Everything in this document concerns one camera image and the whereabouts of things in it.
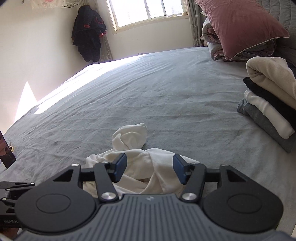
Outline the white long-sleeve garment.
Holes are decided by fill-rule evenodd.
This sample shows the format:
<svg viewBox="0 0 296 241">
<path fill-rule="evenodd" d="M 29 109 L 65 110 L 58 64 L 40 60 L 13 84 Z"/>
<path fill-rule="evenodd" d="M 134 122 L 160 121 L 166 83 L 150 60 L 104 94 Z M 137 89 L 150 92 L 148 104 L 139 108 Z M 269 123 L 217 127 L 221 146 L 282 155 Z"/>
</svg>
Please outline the white long-sleeve garment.
<svg viewBox="0 0 296 241">
<path fill-rule="evenodd" d="M 173 170 L 174 153 L 158 148 L 143 150 L 147 140 L 145 123 L 122 126 L 112 136 L 112 149 L 86 158 L 85 168 L 112 162 L 120 153 L 127 156 L 125 173 L 114 184 L 119 197 L 124 194 L 170 194 L 179 196 L 185 186 Z"/>
</svg>

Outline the dark phone screen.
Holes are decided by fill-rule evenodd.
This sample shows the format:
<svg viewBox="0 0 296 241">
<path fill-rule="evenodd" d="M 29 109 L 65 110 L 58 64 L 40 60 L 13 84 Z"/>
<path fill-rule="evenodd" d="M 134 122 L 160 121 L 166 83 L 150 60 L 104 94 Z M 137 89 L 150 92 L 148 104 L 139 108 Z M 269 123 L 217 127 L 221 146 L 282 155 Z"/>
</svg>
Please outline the dark phone screen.
<svg viewBox="0 0 296 241">
<path fill-rule="evenodd" d="M 12 153 L 2 133 L 0 134 L 0 136 L 0 158 L 1 162 L 8 169 L 16 161 L 16 157 Z"/>
</svg>

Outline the grey bed sheet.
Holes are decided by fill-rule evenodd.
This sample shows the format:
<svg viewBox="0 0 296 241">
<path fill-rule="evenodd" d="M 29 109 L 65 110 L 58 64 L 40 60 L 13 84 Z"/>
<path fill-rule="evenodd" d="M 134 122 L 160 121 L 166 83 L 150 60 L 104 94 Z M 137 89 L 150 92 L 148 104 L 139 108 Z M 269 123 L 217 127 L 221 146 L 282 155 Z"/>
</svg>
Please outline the grey bed sheet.
<svg viewBox="0 0 296 241">
<path fill-rule="evenodd" d="M 237 112 L 246 76 L 245 63 L 213 61 L 204 47 L 88 66 L 6 131 L 16 161 L 1 167 L 1 180 L 41 183 L 110 150 L 120 127 L 144 123 L 145 149 L 171 151 L 209 168 L 231 165 L 272 191 L 284 206 L 278 229 L 292 233 L 295 152 Z"/>
</svg>

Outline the white folded garment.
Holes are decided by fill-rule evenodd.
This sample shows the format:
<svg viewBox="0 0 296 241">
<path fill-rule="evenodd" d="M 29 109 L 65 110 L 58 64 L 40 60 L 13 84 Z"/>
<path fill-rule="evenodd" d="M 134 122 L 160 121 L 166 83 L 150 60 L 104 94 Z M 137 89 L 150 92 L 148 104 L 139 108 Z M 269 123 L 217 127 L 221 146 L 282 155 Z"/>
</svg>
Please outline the white folded garment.
<svg viewBox="0 0 296 241">
<path fill-rule="evenodd" d="M 267 117 L 280 137 L 288 139 L 295 133 L 291 124 L 267 100 L 257 96 L 250 89 L 244 92 L 244 98 L 247 102 L 256 106 Z"/>
</svg>

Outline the black folded garment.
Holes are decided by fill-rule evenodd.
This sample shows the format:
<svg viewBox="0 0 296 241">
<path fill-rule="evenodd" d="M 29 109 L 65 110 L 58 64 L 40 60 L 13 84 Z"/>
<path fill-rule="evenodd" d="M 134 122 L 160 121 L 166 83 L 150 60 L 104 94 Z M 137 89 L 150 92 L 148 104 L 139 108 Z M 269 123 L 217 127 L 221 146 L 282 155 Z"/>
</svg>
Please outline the black folded garment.
<svg viewBox="0 0 296 241">
<path fill-rule="evenodd" d="M 295 130 L 296 111 L 294 108 L 290 107 L 278 97 L 274 96 L 269 91 L 254 83 L 249 77 L 245 77 L 243 79 L 243 82 L 254 94 L 268 101 L 290 123 L 290 125 Z"/>
</svg>

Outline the beige folded garment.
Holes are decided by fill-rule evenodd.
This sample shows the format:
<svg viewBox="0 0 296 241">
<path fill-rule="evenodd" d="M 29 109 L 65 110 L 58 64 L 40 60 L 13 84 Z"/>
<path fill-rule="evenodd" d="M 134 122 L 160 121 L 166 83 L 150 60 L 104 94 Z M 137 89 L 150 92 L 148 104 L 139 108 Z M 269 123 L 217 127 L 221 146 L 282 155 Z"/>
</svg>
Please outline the beige folded garment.
<svg viewBox="0 0 296 241">
<path fill-rule="evenodd" d="M 250 79 L 295 108 L 295 76 L 281 57 L 253 57 L 246 63 Z"/>
</svg>

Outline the rolled grey pink quilt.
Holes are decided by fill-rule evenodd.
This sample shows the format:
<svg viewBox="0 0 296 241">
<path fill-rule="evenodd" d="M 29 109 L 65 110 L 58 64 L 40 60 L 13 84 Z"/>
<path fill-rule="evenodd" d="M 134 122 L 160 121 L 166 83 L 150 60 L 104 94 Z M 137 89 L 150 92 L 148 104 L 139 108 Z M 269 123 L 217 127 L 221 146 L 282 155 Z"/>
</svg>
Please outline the rolled grey pink quilt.
<svg viewBox="0 0 296 241">
<path fill-rule="evenodd" d="M 203 22 L 202 37 L 204 42 L 207 42 L 211 58 L 214 61 L 227 61 L 224 56 L 223 48 L 220 43 L 218 36 L 216 35 L 214 29 L 210 24 L 210 20 L 206 17 Z M 250 58 L 259 57 L 270 57 L 275 50 L 275 41 L 271 40 L 269 42 L 259 44 L 255 47 L 245 50 L 242 53 L 237 54 L 230 61 L 247 61 Z"/>
</svg>

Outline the dark hanging jacket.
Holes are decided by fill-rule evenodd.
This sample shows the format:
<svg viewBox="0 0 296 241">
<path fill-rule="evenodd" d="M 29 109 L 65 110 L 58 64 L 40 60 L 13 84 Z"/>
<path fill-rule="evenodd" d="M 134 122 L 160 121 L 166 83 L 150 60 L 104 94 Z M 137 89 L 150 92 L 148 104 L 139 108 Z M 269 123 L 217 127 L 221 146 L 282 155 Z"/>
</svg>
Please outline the dark hanging jacket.
<svg viewBox="0 0 296 241">
<path fill-rule="evenodd" d="M 100 60 L 100 38 L 107 28 L 101 16 L 91 8 L 83 5 L 78 10 L 72 30 L 73 45 L 86 62 L 98 63 Z"/>
</svg>

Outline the pink velvet pillow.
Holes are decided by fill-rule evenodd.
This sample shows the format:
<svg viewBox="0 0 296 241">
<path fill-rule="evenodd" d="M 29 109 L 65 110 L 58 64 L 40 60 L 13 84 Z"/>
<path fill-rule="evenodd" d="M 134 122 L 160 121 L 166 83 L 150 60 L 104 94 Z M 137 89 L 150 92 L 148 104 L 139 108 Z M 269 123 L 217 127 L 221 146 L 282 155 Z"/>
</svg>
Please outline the pink velvet pillow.
<svg viewBox="0 0 296 241">
<path fill-rule="evenodd" d="M 227 61 L 259 44 L 289 38 L 257 1 L 197 1 L 218 36 Z"/>
</svg>

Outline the window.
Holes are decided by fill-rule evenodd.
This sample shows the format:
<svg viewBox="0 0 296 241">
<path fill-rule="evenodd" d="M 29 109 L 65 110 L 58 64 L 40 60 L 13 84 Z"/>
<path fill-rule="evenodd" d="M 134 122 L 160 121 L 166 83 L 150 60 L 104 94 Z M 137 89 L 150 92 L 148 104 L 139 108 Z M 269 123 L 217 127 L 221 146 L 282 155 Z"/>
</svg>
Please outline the window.
<svg viewBox="0 0 296 241">
<path fill-rule="evenodd" d="M 186 1 L 106 1 L 114 32 L 188 17 Z"/>
</svg>

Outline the grey curtain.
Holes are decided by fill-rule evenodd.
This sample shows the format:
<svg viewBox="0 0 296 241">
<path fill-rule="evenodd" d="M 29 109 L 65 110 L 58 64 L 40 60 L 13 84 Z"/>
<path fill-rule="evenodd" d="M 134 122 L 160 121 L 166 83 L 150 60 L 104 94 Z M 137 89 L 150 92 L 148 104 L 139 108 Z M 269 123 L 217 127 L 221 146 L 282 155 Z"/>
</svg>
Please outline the grey curtain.
<svg viewBox="0 0 296 241">
<path fill-rule="evenodd" d="M 202 47 L 202 10 L 194 0 L 187 0 L 187 8 L 193 38 L 193 46 Z"/>
</svg>

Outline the grey quilted headboard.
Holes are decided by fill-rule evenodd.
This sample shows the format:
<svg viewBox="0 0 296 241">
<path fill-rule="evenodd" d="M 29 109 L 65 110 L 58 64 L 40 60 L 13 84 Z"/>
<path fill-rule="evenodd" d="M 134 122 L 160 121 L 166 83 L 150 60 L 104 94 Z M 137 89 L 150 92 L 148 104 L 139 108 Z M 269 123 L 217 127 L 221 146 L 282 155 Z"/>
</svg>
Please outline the grey quilted headboard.
<svg viewBox="0 0 296 241">
<path fill-rule="evenodd" d="M 291 0 L 258 0 L 257 2 L 277 19 L 290 35 L 289 38 L 277 40 L 274 56 L 281 57 L 295 66 L 295 3 Z"/>
</svg>

